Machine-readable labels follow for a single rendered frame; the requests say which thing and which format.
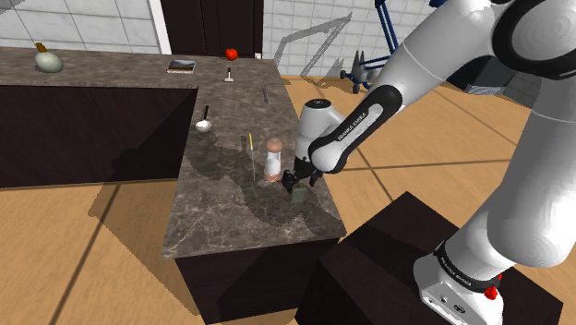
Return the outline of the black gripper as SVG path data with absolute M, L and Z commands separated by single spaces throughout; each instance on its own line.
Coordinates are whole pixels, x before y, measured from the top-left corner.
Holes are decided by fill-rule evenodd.
M 281 183 L 288 193 L 292 193 L 294 185 L 297 183 L 297 179 L 304 179 L 310 177 L 309 185 L 313 187 L 321 176 L 322 172 L 317 170 L 316 167 L 307 158 L 300 159 L 298 157 L 295 157 L 294 173 L 284 172 L 282 174 Z

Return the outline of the white brown-topped pepper mill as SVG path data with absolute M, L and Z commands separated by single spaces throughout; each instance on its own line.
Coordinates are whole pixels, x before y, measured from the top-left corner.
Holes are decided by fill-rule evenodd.
M 269 183 L 274 183 L 281 178 L 282 148 L 282 141 L 278 138 L 270 138 L 266 142 L 267 159 L 263 176 Z

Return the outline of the dark robot stand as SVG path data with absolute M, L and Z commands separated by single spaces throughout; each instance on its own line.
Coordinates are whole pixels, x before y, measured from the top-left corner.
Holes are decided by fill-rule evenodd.
M 563 304 L 510 268 L 495 298 L 464 294 L 434 252 L 460 266 L 491 251 L 486 210 L 462 228 L 409 192 L 318 261 L 295 319 L 299 325 L 559 325 Z

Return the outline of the book with landscape cover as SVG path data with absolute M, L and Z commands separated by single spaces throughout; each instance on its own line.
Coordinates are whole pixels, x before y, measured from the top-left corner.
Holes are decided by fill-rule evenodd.
M 190 59 L 172 60 L 166 69 L 170 74 L 193 74 L 196 67 L 196 61 Z

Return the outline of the dark door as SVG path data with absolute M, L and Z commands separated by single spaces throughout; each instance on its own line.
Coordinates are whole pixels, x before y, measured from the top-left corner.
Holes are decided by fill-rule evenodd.
M 160 0 L 172 54 L 262 52 L 264 0 Z

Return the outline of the dark kitchen counter cabinet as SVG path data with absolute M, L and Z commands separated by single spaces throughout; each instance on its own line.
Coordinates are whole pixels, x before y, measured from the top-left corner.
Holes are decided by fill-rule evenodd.
M 325 183 L 294 203 L 264 180 L 269 138 L 294 155 L 294 108 L 272 93 L 0 86 L 0 188 L 105 184 L 97 217 L 151 271 L 169 261 L 169 291 L 209 323 L 295 308 L 345 229 Z

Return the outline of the thin yellow-handled skewer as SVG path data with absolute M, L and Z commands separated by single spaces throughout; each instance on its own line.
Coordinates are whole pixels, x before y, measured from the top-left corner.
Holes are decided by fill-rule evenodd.
M 256 181 L 256 167 L 255 167 L 255 161 L 254 161 L 254 147 L 253 147 L 253 139 L 252 139 L 252 134 L 251 134 L 251 133 L 248 133 L 248 144 L 249 144 L 249 149 L 250 149 L 250 158 L 251 158 L 251 165 L 252 165 L 253 181 Z

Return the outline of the blue metal frame cart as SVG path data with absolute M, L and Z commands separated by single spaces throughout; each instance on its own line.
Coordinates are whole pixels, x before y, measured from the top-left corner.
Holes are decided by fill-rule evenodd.
M 365 60 L 364 52 L 355 52 L 351 70 L 349 72 L 342 70 L 340 73 L 340 79 L 348 78 L 353 82 L 353 94 L 358 94 L 362 87 L 366 90 L 370 89 L 372 81 L 376 78 L 378 69 L 386 65 L 387 61 L 399 46 L 385 0 L 375 0 L 375 9 L 378 12 L 379 21 L 389 48 L 389 54 L 375 59 Z

